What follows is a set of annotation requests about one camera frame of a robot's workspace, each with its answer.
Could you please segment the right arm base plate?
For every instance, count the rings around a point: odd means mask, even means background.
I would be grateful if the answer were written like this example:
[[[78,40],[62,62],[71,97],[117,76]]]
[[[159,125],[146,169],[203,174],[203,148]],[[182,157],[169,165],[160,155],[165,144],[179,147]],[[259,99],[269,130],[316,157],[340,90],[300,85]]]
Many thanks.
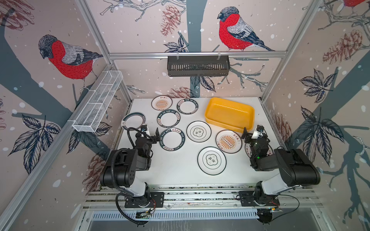
[[[238,199],[242,207],[279,207],[280,202],[276,195],[266,195],[254,191],[239,191]]]

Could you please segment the white flower plate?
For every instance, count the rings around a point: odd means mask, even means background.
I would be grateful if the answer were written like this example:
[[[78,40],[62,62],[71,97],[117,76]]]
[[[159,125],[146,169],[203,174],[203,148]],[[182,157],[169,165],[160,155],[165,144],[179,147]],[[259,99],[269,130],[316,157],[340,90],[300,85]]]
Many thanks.
[[[227,165],[225,154],[216,147],[205,147],[197,157],[199,168],[208,175],[221,174]]]
[[[203,121],[194,121],[187,127],[187,136],[193,142],[205,142],[211,135],[211,127]]]

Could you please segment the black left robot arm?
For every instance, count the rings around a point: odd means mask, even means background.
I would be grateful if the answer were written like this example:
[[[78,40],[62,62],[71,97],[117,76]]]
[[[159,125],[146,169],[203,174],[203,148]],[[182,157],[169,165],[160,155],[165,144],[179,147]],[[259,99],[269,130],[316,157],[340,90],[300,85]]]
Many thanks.
[[[159,130],[149,134],[147,125],[136,129],[127,128],[127,137],[132,148],[121,148],[111,152],[100,174],[100,184],[118,190],[125,197],[126,208],[153,208],[149,185],[135,175],[147,171],[151,166],[152,145],[160,141]]]

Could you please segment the white flower plate front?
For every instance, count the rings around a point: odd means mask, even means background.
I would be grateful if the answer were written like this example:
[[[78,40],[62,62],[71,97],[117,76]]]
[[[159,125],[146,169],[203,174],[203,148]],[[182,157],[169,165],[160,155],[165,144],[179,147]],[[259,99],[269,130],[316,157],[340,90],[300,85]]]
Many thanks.
[[[227,165],[225,154],[216,147],[205,147],[197,157],[199,168],[208,175],[221,174]]]

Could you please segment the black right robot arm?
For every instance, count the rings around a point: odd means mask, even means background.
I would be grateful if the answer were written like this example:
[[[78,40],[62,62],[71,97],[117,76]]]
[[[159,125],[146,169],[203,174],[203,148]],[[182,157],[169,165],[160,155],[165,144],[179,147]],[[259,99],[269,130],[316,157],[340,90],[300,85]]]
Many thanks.
[[[244,128],[241,138],[250,148],[250,163],[255,171],[279,170],[276,176],[256,184],[252,194],[256,204],[263,206],[277,200],[281,192],[320,183],[319,171],[301,149],[277,148],[268,155],[270,139],[262,125],[258,125],[253,133]]]

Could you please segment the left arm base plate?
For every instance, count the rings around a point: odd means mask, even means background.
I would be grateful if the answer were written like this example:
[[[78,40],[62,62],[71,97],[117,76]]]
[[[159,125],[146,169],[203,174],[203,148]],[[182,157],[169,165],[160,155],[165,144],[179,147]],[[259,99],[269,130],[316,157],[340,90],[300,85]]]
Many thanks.
[[[164,192],[151,192],[141,197],[126,198],[125,208],[162,208]]]

